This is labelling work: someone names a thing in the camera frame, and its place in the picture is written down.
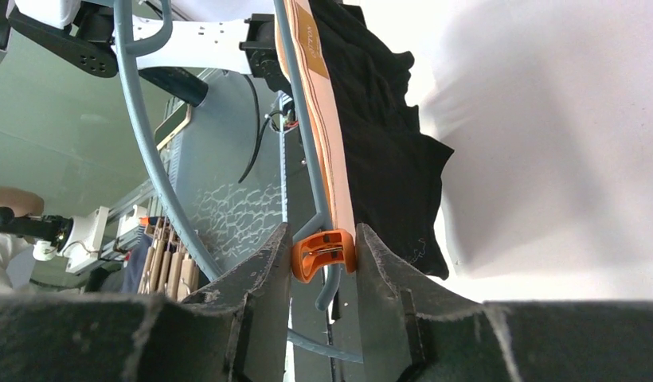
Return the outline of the slate blue clip hanger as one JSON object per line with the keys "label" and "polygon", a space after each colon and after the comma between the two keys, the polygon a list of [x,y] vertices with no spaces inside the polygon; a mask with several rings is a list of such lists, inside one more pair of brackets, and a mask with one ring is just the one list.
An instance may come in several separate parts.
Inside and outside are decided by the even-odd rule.
{"label": "slate blue clip hanger", "polygon": [[[164,170],[162,160],[154,144],[150,122],[139,82],[139,57],[157,52],[171,38],[173,18],[170,2],[164,1],[162,26],[153,35],[137,41],[134,36],[132,5],[129,1],[113,1],[115,45],[123,94],[126,100],[135,140],[139,146],[144,165],[153,183],[164,212],[170,219],[174,230],[195,258],[197,265],[207,277],[215,280],[222,271],[204,244],[192,229],[177,195]],[[306,239],[309,235],[325,236],[341,230],[350,233],[348,220],[351,213],[344,214],[344,221],[338,221],[336,198],[340,196],[336,186],[335,173],[329,170],[330,155],[328,145],[337,138],[330,133],[327,125],[320,121],[319,102],[316,96],[309,95],[312,88],[307,74],[308,48],[299,41],[300,30],[314,21],[315,17],[308,1],[277,1],[276,23],[280,30],[281,45],[286,56],[287,70],[294,94],[299,128],[304,144],[311,191],[315,203],[315,215],[293,236],[294,241]]]}

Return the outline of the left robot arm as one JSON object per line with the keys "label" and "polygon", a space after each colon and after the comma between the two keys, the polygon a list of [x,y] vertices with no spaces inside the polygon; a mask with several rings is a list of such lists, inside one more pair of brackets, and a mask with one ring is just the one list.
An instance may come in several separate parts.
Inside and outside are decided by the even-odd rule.
{"label": "left robot arm", "polygon": [[100,78],[134,60],[138,74],[197,107],[208,87],[188,68],[214,68],[265,80],[274,92],[291,94],[280,68],[273,14],[227,21],[176,21],[162,4],[159,19],[118,1],[0,1],[0,62],[13,32]]}

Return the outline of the black underwear beige waistband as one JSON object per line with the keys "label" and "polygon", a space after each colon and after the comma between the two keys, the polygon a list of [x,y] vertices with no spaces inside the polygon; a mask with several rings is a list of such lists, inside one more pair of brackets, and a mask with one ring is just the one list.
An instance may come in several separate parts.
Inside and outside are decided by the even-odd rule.
{"label": "black underwear beige waistband", "polygon": [[333,1],[283,1],[335,228],[369,226],[397,256],[446,279],[434,224],[452,149],[406,103],[414,64]]}

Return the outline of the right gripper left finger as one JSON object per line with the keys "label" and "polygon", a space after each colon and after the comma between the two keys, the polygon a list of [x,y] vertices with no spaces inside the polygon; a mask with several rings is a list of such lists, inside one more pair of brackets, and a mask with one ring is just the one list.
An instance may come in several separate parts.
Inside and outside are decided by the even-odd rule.
{"label": "right gripper left finger", "polygon": [[0,381],[280,381],[291,231],[182,302],[160,294],[0,295]]}

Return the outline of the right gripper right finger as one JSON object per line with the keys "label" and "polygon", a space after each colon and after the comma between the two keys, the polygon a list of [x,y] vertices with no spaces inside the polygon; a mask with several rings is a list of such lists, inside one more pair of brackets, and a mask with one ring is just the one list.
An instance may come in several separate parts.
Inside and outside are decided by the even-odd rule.
{"label": "right gripper right finger", "polygon": [[368,381],[653,381],[653,302],[477,303],[357,227]]}

